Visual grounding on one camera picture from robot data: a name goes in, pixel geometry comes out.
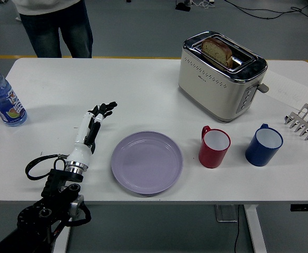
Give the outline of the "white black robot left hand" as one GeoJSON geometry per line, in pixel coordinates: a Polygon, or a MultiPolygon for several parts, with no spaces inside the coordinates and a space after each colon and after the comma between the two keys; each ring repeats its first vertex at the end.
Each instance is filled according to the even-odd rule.
{"type": "Polygon", "coordinates": [[[102,121],[112,114],[117,107],[116,102],[109,104],[102,103],[88,110],[82,119],[81,125],[75,138],[74,150],[66,159],[67,169],[75,167],[83,171],[87,170],[90,164],[90,157],[95,151],[95,139],[100,130],[102,121]]]}

